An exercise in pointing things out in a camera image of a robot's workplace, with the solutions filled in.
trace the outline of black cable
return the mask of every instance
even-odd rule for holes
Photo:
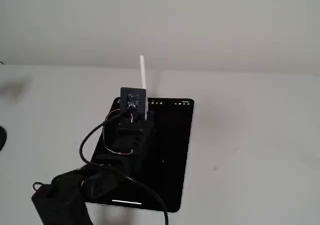
[[[37,191],[38,189],[36,189],[36,185],[43,185],[43,183],[42,182],[40,182],[40,181],[36,181],[34,184],[32,184],[32,189],[34,190],[34,191]]]
[[[102,126],[104,126],[105,124],[109,123],[111,120],[105,120],[104,122],[102,122],[101,124],[99,124],[98,126],[96,126],[91,132],[89,132],[89,134],[83,139],[81,145],[80,145],[80,149],[79,149],[79,153],[80,153],[80,157],[82,159],[82,161],[84,161],[88,166],[91,167],[102,167],[104,170],[118,174],[122,177],[124,177],[125,179],[130,180],[131,182],[137,184],[139,187],[145,189],[161,206],[161,209],[164,213],[164,220],[165,220],[165,225],[169,225],[169,217],[168,217],[168,210],[167,207],[165,205],[165,202],[161,199],[161,197],[155,192],[153,191],[150,187],[148,187],[147,185],[145,185],[142,182],[139,182],[137,180],[135,180],[134,178],[127,176],[125,174],[123,174],[122,172],[118,171],[115,168],[109,167],[109,166],[103,166],[103,164],[98,164],[98,163],[94,163],[91,161],[88,161],[83,153],[83,148],[84,145],[86,143],[86,141],[91,137],[92,134],[95,133],[95,131],[97,131],[99,128],[101,128]]]

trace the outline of wire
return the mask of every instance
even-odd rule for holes
[[[36,192],[38,189],[36,189],[36,185],[40,185],[40,186],[42,186],[43,185],[43,183],[42,182],[40,182],[40,181],[36,181],[34,184],[32,184],[32,189]]]
[[[98,164],[95,162],[91,162],[88,161],[83,153],[83,148],[84,145],[86,143],[86,141],[91,137],[92,134],[95,133],[95,131],[97,131],[99,128],[101,128],[102,126],[104,126],[105,124],[107,124],[110,120],[105,120],[104,122],[102,122],[101,124],[99,124],[98,126],[96,126],[91,132],[88,133],[88,135],[83,139],[83,141],[80,144],[80,149],[79,149],[79,153],[80,153],[80,157],[82,159],[82,161],[87,164],[90,167],[102,167],[105,171],[108,172],[112,172],[114,174],[118,174],[120,176],[122,176],[123,178],[137,184],[139,187],[145,189],[160,205],[163,213],[164,213],[164,220],[165,220],[165,225],[169,225],[169,217],[168,217],[168,210],[167,207],[165,205],[165,202],[161,199],[161,197],[155,192],[153,191],[150,187],[148,187],[147,185],[145,185],[142,182],[139,182],[137,180],[135,180],[134,178],[127,176],[125,174],[123,174],[122,172],[118,171],[117,169],[110,167],[110,166],[104,166],[104,164]]]
[[[115,109],[115,110],[112,110],[111,112],[109,112],[109,114],[106,116],[106,118],[105,118],[105,121],[107,121],[108,120],[108,117],[113,113],[113,112],[115,112],[115,111],[120,111],[120,109],[118,108],[118,109]],[[130,113],[131,114],[131,123],[133,123],[134,122],[134,116],[132,115],[132,113]],[[132,154],[133,153],[133,150],[131,149],[131,151],[130,152],[128,152],[128,153],[122,153],[122,152],[116,152],[116,151],[113,151],[113,150],[111,150],[110,148],[108,148],[107,147],[107,144],[106,144],[106,141],[105,141],[105,125],[103,125],[103,127],[102,127],[102,140],[103,140],[103,143],[104,143],[104,147],[109,151],[109,152],[111,152],[111,153],[113,153],[113,154],[118,154],[118,155],[130,155],[130,154]]]

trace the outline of white table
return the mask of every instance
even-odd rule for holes
[[[0,66],[0,223],[37,225],[31,185],[83,164],[79,145],[139,70]],[[192,98],[182,206],[171,225],[318,225],[320,78],[311,75],[153,71],[149,96]],[[100,133],[85,148],[90,158]],[[88,204],[95,225],[163,225],[160,212]]]

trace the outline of white stylus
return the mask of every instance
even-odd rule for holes
[[[148,96],[147,96],[147,83],[146,83],[146,66],[145,66],[145,57],[140,56],[140,71],[141,71],[141,82],[142,88],[145,89],[145,120],[147,120],[147,112],[148,112]]]

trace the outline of robotic arm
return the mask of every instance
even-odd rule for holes
[[[51,184],[33,184],[32,201],[44,225],[92,225],[85,201],[102,197],[124,180],[150,193],[164,212],[165,224],[169,224],[167,208],[160,196],[134,179],[141,172],[154,134],[154,114],[146,113],[146,99],[145,89],[122,87],[120,109],[111,111],[80,145],[80,157],[85,166],[56,176]],[[101,127],[105,152],[94,162],[88,161],[83,147]]]

